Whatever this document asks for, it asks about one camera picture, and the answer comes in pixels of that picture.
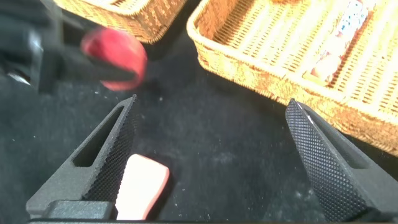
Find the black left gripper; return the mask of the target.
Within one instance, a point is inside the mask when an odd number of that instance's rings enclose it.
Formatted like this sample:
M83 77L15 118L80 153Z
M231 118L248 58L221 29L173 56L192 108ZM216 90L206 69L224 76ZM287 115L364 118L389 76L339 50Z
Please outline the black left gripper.
M54 1L43 0L40 3L40 15L45 21L34 24L34 57L30 71L30 85L35 90L40 93L50 92L58 77L61 80L88 82L126 82L137 77L135 71L83 54L64 56L59 74L63 34L83 35L103 26L80 16L62 14Z

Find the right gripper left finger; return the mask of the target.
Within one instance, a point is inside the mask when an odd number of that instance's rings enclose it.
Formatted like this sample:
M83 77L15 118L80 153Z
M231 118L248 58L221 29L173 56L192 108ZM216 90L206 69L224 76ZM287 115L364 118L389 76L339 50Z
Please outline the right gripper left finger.
M56 200L115 202L138 123L136 95L118 103L27 201L32 218Z

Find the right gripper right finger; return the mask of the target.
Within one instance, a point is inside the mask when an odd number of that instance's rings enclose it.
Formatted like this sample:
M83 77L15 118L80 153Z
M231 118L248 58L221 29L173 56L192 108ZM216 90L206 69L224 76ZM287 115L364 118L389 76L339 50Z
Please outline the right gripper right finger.
M291 99L285 118L327 221L397 221L393 177L307 105Z

